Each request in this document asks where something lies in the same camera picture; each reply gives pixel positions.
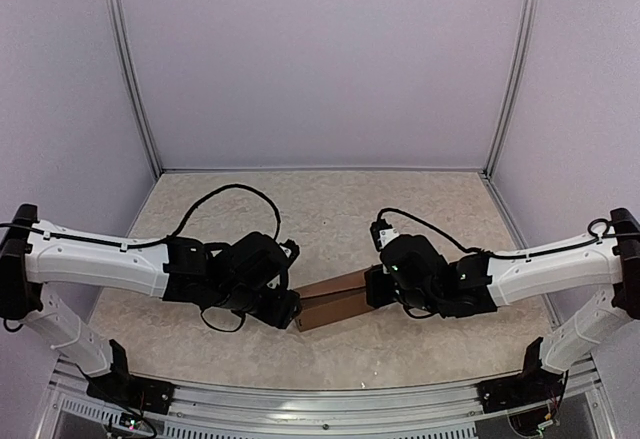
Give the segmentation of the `brown cardboard box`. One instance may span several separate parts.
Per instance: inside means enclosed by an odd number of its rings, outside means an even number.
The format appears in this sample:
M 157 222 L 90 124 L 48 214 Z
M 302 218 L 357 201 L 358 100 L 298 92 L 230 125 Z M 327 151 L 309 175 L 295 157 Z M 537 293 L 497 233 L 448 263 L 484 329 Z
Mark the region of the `brown cardboard box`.
M 295 319 L 300 332 L 334 324 L 374 310 L 366 298 L 366 269 L 296 289 L 301 312 Z

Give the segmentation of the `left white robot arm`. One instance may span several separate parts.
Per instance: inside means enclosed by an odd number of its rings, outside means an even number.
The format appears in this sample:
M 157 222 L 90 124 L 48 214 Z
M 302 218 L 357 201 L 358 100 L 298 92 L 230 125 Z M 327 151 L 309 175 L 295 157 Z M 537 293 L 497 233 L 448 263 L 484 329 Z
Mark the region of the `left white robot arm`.
M 67 230 L 19 207 L 1 240 L 1 317 L 26 326 L 121 404 L 140 393 L 124 349 L 89 326 L 54 291 L 56 283 L 119 289 L 171 303 L 220 308 L 285 329 L 299 314 L 289 287 L 299 248 L 252 232 L 234 244 L 171 234 L 144 242 Z

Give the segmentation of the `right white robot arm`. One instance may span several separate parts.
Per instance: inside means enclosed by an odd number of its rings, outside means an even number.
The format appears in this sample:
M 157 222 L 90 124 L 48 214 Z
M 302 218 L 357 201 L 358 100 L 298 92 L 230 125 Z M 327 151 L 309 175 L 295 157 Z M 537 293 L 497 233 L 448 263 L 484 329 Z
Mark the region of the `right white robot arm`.
M 537 248 L 493 252 L 456 242 L 449 262 L 422 235 L 399 233 L 383 216 L 371 223 L 380 263 L 365 274 L 367 303 L 400 304 L 414 319 L 488 314 L 533 296 L 596 285 L 565 324 L 527 349 L 511 392 L 535 401 L 573 363 L 639 317 L 639 222 L 625 208 L 597 218 L 586 233 Z

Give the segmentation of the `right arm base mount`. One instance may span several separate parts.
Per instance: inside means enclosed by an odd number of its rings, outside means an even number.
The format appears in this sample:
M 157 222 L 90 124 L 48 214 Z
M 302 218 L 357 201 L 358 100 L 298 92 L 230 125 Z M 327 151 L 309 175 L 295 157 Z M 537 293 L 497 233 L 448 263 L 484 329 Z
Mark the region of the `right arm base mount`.
M 480 382 L 476 386 L 485 414 L 505 411 L 559 397 L 564 389 L 564 376 L 542 372 L 525 377 L 522 374 Z

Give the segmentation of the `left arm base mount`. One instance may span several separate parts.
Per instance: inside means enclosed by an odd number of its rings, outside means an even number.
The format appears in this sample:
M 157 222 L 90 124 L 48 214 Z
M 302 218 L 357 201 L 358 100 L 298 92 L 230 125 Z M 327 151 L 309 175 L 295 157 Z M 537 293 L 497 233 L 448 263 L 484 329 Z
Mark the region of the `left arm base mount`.
M 87 394 L 90 397 L 123 409 L 160 415 L 168 414 L 176 389 L 171 382 L 116 372 L 98 377 L 87 376 L 86 380 Z

